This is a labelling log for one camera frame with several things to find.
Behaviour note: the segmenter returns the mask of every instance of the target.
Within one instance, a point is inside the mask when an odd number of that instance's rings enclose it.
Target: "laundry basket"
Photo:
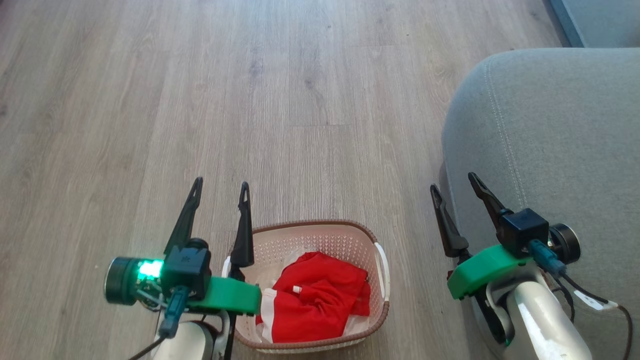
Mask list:
[[[267,343],[258,336],[255,317],[239,316],[236,320],[236,339],[260,352],[299,354],[346,347],[363,341],[376,332],[389,310],[389,266],[385,252],[376,237],[366,227],[346,220],[289,222],[253,230],[255,263],[243,269],[245,281],[258,284],[261,289],[277,279],[284,258],[300,248],[315,249],[334,258],[351,263],[367,271],[371,286],[369,327],[366,331],[304,343]],[[229,258],[223,276],[228,274]]]

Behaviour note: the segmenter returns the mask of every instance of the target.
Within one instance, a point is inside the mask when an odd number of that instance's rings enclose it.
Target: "green bracket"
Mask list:
[[[230,277],[211,277],[204,299],[189,301],[187,306],[190,313],[214,314],[220,310],[227,310],[258,315],[261,299],[262,293],[256,285]]]
[[[514,258],[502,245],[492,246],[458,265],[449,277],[447,287],[454,299],[462,300],[530,260],[532,258]]]

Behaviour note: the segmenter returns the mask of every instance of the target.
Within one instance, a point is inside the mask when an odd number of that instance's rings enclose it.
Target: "basket rim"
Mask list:
[[[264,233],[266,231],[271,231],[271,230],[285,229],[288,227],[308,226],[308,225],[347,225],[347,226],[355,227],[361,230],[363,233],[365,233],[369,237],[369,239],[371,240],[371,243],[375,244],[378,242],[378,239],[376,239],[376,236],[373,235],[373,233],[371,232],[371,230],[369,230],[369,228],[367,228],[366,226],[358,222],[351,221],[351,220],[323,219],[323,220],[297,220],[297,221],[290,221],[290,222],[282,222],[275,225],[257,227],[253,230],[253,234],[255,235],[257,233]],[[364,332],[359,332],[358,334],[352,334],[348,336],[341,336],[339,338],[306,341],[302,343],[259,343],[259,342],[252,341],[245,338],[242,334],[240,334],[240,332],[237,329],[235,330],[235,338],[240,340],[240,342],[246,345],[247,347],[254,348],[254,349],[264,349],[264,350],[293,350],[297,348],[326,347],[326,346],[336,345],[336,344],[345,343],[349,341],[360,340],[368,337],[369,335],[378,331],[378,329],[382,326],[382,324],[387,319],[388,313],[389,313],[389,301],[386,300],[383,304],[380,317],[378,318],[378,321],[376,321],[376,323],[373,324],[373,326],[369,327]]]

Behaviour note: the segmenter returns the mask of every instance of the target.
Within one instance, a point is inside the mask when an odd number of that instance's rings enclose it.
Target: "basket handle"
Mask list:
[[[384,249],[380,243],[375,242],[376,246],[376,267],[378,268],[378,277],[380,278],[380,284],[384,285],[382,288],[382,296],[385,297],[385,301],[389,301],[389,296],[391,295],[391,276],[389,274],[389,262],[387,261],[387,256],[385,255]]]

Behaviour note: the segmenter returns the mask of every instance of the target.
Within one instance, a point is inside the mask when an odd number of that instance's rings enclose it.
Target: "red fabric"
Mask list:
[[[349,315],[369,316],[367,272],[321,252],[308,252],[287,266],[273,289],[278,292],[274,343],[336,338]]]

